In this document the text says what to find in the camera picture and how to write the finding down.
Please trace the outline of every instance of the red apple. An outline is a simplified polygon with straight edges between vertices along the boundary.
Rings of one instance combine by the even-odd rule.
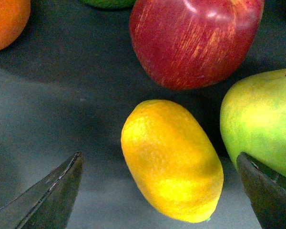
[[[134,51],[158,84],[205,87],[244,61],[264,0],[137,0],[130,16]]]

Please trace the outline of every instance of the green pear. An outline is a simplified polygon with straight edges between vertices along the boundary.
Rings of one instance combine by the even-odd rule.
[[[220,132],[236,168],[244,151],[286,176],[286,69],[235,83],[221,105]]]
[[[96,8],[101,9],[123,9],[132,7],[135,0],[81,0],[82,2],[89,4]]]

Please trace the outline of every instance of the dark background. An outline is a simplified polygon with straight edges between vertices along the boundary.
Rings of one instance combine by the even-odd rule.
[[[154,83],[131,46],[131,9],[94,9],[78,0],[32,0],[21,36],[0,51],[0,207],[75,151],[84,174],[71,229],[258,229],[219,131],[227,90],[252,74],[286,68],[286,0],[266,0],[255,41],[227,80],[174,92]],[[142,197],[120,136],[134,107],[168,99],[188,109],[220,155],[225,183],[208,223],[167,218]]]

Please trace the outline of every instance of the yellow lemon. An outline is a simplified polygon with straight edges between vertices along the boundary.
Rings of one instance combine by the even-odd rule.
[[[167,100],[136,106],[122,129],[127,166],[159,212],[191,223],[210,218],[224,174],[209,138],[184,107]]]

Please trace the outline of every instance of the apple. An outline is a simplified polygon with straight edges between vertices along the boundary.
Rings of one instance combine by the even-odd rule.
[[[220,132],[236,168],[243,151],[286,176],[286,69],[235,83],[221,105]]]
[[[132,7],[135,0],[81,0],[82,2],[100,9],[123,9]]]
[[[205,87],[243,62],[263,9],[264,0],[137,0],[129,23],[132,45],[159,85]]]

